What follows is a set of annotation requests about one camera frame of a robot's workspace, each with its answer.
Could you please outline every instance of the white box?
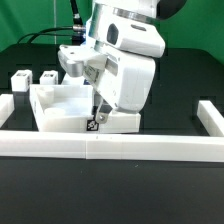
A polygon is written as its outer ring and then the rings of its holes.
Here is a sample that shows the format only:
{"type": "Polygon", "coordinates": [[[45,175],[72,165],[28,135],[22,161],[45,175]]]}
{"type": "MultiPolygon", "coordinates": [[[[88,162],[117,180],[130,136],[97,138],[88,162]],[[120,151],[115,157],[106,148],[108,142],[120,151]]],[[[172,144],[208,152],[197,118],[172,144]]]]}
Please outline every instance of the white box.
{"type": "Polygon", "coordinates": [[[11,78],[13,92],[27,92],[33,83],[33,73],[30,70],[18,70],[11,78]]]}
{"type": "Polygon", "coordinates": [[[40,77],[40,85],[57,85],[58,84],[58,72],[57,71],[45,71],[40,77]]]}
{"type": "Polygon", "coordinates": [[[140,114],[111,111],[105,124],[92,115],[90,85],[31,85],[30,102],[41,132],[137,133],[140,114]]]}

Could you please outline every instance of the black table surface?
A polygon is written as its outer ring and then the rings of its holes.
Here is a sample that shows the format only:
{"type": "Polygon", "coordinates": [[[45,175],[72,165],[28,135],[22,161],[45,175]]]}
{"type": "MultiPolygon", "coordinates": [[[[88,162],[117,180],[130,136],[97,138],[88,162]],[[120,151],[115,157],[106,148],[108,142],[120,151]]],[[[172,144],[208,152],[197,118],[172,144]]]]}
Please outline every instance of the black table surface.
{"type": "MultiPolygon", "coordinates": [[[[64,72],[58,46],[20,44],[0,53],[0,93],[11,76],[64,72]]],[[[224,112],[224,66],[194,49],[168,49],[144,109],[140,134],[207,136],[196,116],[208,99],[224,112]]],[[[2,130],[37,131],[28,93],[15,93],[2,130]]],[[[0,223],[223,223],[224,164],[0,157],[0,223]]]]}

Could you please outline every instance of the white plastic piece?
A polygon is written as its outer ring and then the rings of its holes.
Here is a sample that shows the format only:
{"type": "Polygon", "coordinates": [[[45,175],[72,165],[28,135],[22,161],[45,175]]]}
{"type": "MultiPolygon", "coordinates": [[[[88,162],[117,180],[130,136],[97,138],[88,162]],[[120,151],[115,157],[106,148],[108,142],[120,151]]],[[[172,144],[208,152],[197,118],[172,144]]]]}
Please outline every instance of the white plastic piece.
{"type": "Polygon", "coordinates": [[[0,131],[0,156],[224,162],[224,138],[0,131]]]}
{"type": "Polygon", "coordinates": [[[199,101],[197,116],[210,136],[224,137],[224,118],[210,101],[199,101]]]}
{"type": "Polygon", "coordinates": [[[92,115],[93,88],[90,85],[55,85],[54,99],[40,97],[39,89],[32,85],[30,102],[36,123],[41,132],[66,133],[137,133],[140,114],[112,111],[106,124],[98,125],[92,115]]]}
{"type": "Polygon", "coordinates": [[[6,122],[14,111],[14,100],[12,94],[2,94],[0,96],[0,127],[6,122]]]}
{"type": "Polygon", "coordinates": [[[57,71],[45,71],[40,77],[41,85],[57,85],[58,84],[58,72],[57,71]]]}
{"type": "Polygon", "coordinates": [[[13,92],[27,92],[33,83],[33,73],[30,70],[18,70],[11,78],[13,92]]]}

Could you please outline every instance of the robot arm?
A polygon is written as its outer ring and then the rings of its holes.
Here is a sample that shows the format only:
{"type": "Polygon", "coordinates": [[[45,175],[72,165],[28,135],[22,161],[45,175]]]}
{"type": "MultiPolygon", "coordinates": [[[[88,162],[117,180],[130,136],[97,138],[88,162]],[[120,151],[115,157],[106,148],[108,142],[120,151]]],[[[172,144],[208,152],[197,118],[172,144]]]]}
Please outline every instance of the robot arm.
{"type": "Polygon", "coordinates": [[[93,86],[94,97],[101,96],[98,123],[106,123],[111,110],[136,114],[146,102],[155,73],[151,57],[161,57],[165,49],[151,24],[158,2],[96,0],[87,31],[94,45],[87,41],[86,46],[60,47],[65,71],[72,77],[83,75],[93,86]]]}

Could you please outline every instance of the small white block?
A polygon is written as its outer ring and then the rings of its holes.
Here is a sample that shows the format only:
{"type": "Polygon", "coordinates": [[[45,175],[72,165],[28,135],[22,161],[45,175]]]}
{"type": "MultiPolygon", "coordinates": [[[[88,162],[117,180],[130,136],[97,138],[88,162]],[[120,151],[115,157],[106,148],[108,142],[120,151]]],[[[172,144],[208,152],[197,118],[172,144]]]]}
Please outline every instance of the small white block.
{"type": "Polygon", "coordinates": [[[2,94],[0,96],[0,127],[14,111],[14,100],[12,94],[2,94]]]}
{"type": "Polygon", "coordinates": [[[30,70],[18,70],[11,78],[13,92],[27,92],[33,83],[33,73],[30,70]]]}
{"type": "Polygon", "coordinates": [[[41,85],[57,85],[58,84],[58,72],[57,71],[45,71],[40,77],[41,85]]]}

